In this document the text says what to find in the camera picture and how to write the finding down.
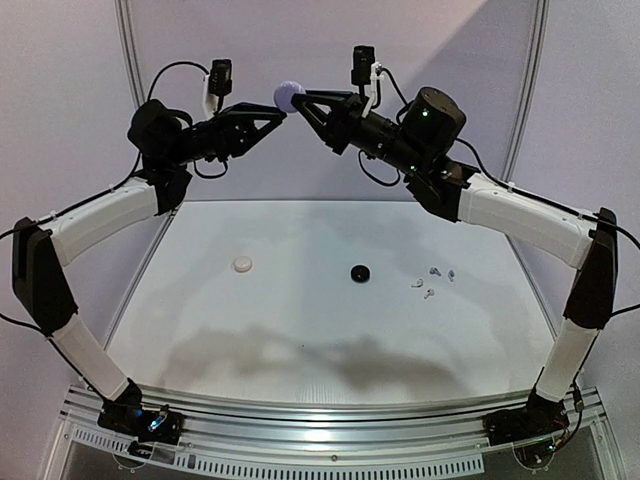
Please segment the purple earbud charging case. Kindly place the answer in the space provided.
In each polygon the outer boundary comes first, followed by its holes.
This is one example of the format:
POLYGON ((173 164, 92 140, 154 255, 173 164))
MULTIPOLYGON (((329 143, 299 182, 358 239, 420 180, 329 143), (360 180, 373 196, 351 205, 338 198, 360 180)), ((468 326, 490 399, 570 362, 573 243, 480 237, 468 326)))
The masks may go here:
POLYGON ((295 81, 284 81, 279 84, 273 92, 274 105, 285 113, 296 113, 297 109, 293 105, 295 95, 304 95, 305 88, 295 81))

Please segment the black earbud charging case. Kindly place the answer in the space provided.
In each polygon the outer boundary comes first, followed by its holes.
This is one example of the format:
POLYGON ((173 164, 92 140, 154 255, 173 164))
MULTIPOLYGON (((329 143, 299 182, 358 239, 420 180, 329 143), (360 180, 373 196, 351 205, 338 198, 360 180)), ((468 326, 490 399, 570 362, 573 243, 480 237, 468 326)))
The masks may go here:
POLYGON ((350 277, 355 283, 367 283, 371 278, 371 271, 366 265, 354 265, 350 270, 350 277))

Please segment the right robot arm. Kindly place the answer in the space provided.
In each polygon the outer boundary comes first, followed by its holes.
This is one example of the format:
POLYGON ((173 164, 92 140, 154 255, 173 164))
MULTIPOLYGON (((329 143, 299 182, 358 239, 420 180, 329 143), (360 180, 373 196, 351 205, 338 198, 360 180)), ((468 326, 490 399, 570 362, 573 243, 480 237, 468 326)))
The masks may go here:
POLYGON ((421 88, 399 123, 373 112, 358 93, 309 90, 293 94, 291 104, 334 153, 352 145, 396 168, 430 214, 514 237, 575 269, 559 333, 526 404, 483 419, 493 446, 568 427, 563 398, 613 313, 615 214, 601 209, 589 215, 541 200, 449 158, 466 116, 438 89, 421 88))

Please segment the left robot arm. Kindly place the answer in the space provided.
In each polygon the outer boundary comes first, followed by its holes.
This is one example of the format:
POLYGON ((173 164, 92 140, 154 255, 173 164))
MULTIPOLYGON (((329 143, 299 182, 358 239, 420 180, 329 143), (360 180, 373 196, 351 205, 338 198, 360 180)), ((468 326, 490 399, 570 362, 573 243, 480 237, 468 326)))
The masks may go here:
POLYGON ((12 236, 12 288, 37 330, 102 400, 98 425, 139 443, 178 444, 183 414, 148 408, 140 387, 108 355, 79 314, 65 275, 75 259, 122 230, 177 209, 198 160, 226 163, 280 126, 285 112, 241 102, 194 122, 157 99, 134 113, 128 140, 142 167, 121 185, 66 213, 39 221, 25 217, 12 236))

